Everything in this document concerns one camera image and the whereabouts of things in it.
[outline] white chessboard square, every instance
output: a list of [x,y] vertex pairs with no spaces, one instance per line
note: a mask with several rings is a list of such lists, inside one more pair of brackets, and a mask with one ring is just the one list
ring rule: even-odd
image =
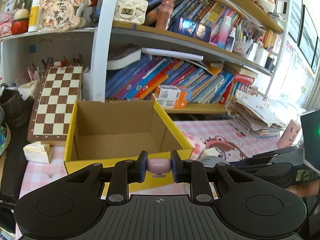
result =
[[33,134],[43,134],[44,123],[35,123]]
[[62,80],[71,80],[72,73],[64,73]]
[[53,81],[56,78],[56,74],[48,74],[46,81]]
[[70,81],[70,86],[69,86],[69,87],[71,87],[71,88],[77,88],[77,87],[79,87],[79,82],[80,82],[80,80],[79,80],[79,79],[71,80],[71,81]]
[[59,96],[49,96],[48,105],[55,105],[58,103]]
[[48,105],[39,105],[37,114],[46,114]]
[[67,97],[67,104],[73,104],[77,100],[77,95],[69,95]]
[[67,104],[57,104],[56,114],[64,114],[66,112]]
[[71,113],[65,113],[64,114],[64,123],[70,123],[71,120]]
[[49,96],[51,94],[51,88],[44,88],[42,90],[41,96]]
[[67,96],[69,93],[69,88],[60,88],[59,96]]
[[46,114],[44,118],[44,123],[54,123],[55,114]]
[[63,74],[66,71],[66,67],[58,67],[57,74]]
[[82,71],[82,67],[81,66],[77,66],[73,68],[73,73],[81,73]]
[[63,123],[54,123],[52,134],[54,135],[63,134]]
[[53,88],[60,88],[61,85],[62,85],[62,80],[55,80],[55,81],[53,82],[52,87],[53,87]]

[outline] chessboard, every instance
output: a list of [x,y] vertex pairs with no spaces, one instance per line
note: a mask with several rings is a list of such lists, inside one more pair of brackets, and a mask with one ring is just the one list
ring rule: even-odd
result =
[[80,96],[82,69],[80,65],[47,67],[31,113],[29,142],[67,140],[73,103]]

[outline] hand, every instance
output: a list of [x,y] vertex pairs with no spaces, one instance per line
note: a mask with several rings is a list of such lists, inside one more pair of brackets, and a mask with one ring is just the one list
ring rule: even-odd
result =
[[287,190],[295,193],[298,197],[310,197],[318,195],[320,180],[301,182],[300,184],[290,186]]

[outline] pink plush toy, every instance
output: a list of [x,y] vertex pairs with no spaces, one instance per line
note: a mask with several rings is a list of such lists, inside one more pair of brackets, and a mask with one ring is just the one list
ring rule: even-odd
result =
[[190,156],[190,160],[198,160],[201,157],[202,152],[205,150],[204,140],[199,139],[198,137],[192,136],[182,132],[183,135],[188,139],[188,141],[193,146],[193,151]]

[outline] ribbed gray panel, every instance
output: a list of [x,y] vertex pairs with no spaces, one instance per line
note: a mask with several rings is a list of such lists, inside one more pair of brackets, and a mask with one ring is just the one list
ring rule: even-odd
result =
[[[219,220],[212,208],[195,205],[187,196],[133,195],[129,203],[107,208],[101,220],[93,228],[79,236],[69,238],[69,240],[101,239],[250,240],[252,238],[230,230]],[[301,240],[301,238],[294,234],[283,240]]]

